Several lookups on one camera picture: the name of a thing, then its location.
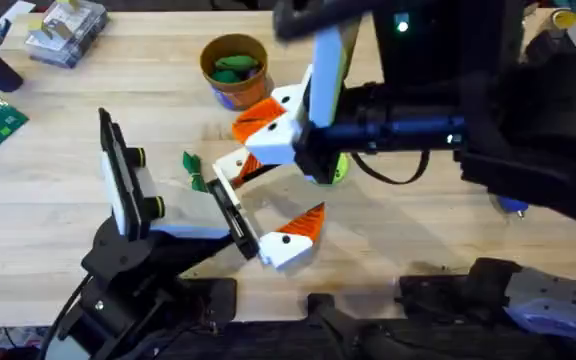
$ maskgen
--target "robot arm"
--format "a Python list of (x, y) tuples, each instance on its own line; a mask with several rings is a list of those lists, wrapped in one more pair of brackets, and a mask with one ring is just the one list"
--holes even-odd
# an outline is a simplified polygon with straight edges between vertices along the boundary
[[(290, 3), (277, 36), (317, 30), (313, 65), (273, 94), (281, 115), (236, 136), (263, 165), (330, 183), (342, 152), (453, 150), (463, 180), (576, 219), (576, 53), (519, 63), (523, 1), (330, 1), (298, 16)], [(357, 22), (340, 21), (367, 11), (385, 81), (346, 88)]]

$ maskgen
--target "clear plastic box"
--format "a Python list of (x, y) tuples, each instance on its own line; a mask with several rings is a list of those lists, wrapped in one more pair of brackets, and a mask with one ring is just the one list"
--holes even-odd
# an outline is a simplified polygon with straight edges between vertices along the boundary
[[(74, 68), (84, 56), (97, 35), (108, 22), (108, 13), (103, 5), (86, 0), (77, 0), (76, 7), (68, 3), (54, 2), (44, 13), (43, 24), (47, 36), (32, 33), (26, 39), (30, 58), (63, 68)], [(58, 25), (63, 29), (59, 35), (52, 29)]]

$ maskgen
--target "wooden table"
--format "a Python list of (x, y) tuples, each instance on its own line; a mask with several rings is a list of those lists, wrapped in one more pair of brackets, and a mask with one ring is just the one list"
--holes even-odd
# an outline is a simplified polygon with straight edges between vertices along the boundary
[[(80, 260), (109, 215), (99, 169), (97, 108), (121, 124), (129, 144), (145, 147), (154, 177), (187, 187), (184, 150), (209, 165), (236, 149), (230, 124), (199, 70), (212, 38), (243, 32), (268, 50), (278, 85), (297, 83), (311, 58), (309, 42), (273, 40), (269, 13), (114, 13), (75, 70), (33, 62), (23, 49), (22, 17), (2, 56), (25, 78), (3, 95), (30, 121), (0, 147), (0, 325), (48, 324), (84, 276)], [(527, 37), (547, 13), (527, 20)], [(349, 83), (382, 80), (370, 19), (364, 20)], [(409, 176), (418, 154), (384, 154), (370, 163)], [(366, 317), (394, 316), (393, 284), (403, 274), (462, 273), (479, 256), (512, 259), (576, 278), (576, 222), (531, 208), (506, 216), (478, 186), (459, 180), (448, 152), (432, 154), (426, 175), (389, 186), (351, 168), (334, 188), (318, 187), (294, 167), (277, 169), (240, 191), (260, 232), (325, 200), (327, 221), (312, 256), (278, 273), (244, 262), (234, 247), (186, 276), (239, 280), (238, 320), (297, 319), (310, 292), (331, 292), (339, 306)]]

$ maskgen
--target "black cable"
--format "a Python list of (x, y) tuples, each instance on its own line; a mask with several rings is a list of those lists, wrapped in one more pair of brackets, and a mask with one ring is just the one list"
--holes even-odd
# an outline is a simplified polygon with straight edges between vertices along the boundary
[(6, 334), (6, 337), (8, 338), (10, 345), (12, 345), (12, 347), (14, 347), (15, 349), (18, 348), (17, 344), (15, 344), (15, 342), (12, 341), (12, 337), (10, 337), (10, 333), (8, 332), (8, 328), (3, 327), (2, 329), (4, 330), (4, 334)]
[(350, 156), (352, 157), (353, 160), (355, 160), (355, 162), (357, 163), (357, 165), (359, 166), (359, 168), (361, 170), (363, 170), (366, 174), (374, 177), (375, 179), (377, 179), (379, 181), (383, 181), (386, 184), (390, 184), (390, 185), (406, 185), (406, 184), (410, 184), (412, 182), (415, 182), (417, 179), (419, 179), (421, 177), (421, 175), (424, 174), (424, 172), (426, 171), (426, 168), (428, 167), (428, 162), (430, 161), (430, 150), (422, 150), (421, 151), (421, 158), (419, 159), (419, 165), (417, 166), (417, 171), (415, 171), (415, 174), (410, 179), (408, 179), (406, 181), (393, 180), (391, 178), (388, 178), (388, 177), (378, 173), (373, 168), (368, 166), (368, 164), (366, 164), (361, 159), (361, 157), (359, 157), (359, 155), (357, 153), (351, 153)]
[(50, 329), (48, 329), (46, 336), (44, 337), (43, 341), (41, 342), (41, 349), (39, 350), (39, 355), (37, 355), (37, 360), (45, 360), (46, 359), (46, 353), (48, 352), (48, 346), (50, 346), (50, 342), (52, 342), (52, 338), (55, 337), (55, 333), (57, 332), (57, 327), (59, 326), (59, 323), (61, 323), (61, 320), (64, 318), (64, 316), (66, 316), (66, 313), (72, 307), (72, 304), (75, 302), (75, 299), (77, 299), (77, 296), (79, 296), (79, 294), (81, 293), (81, 290), (84, 288), (84, 286), (86, 286), (86, 284), (88, 284), (90, 279), (92, 279), (92, 275), (90, 275), (90, 274), (86, 275), (84, 277), (84, 279), (81, 280), (81, 283), (79, 283), (79, 285), (77, 286), (75, 291), (72, 292), (72, 295), (70, 295), (68, 300), (66, 300), (64, 307), (61, 308), (61, 311), (57, 315), (57, 318), (55, 318), (55, 321), (52, 323), (52, 325), (50, 325)]

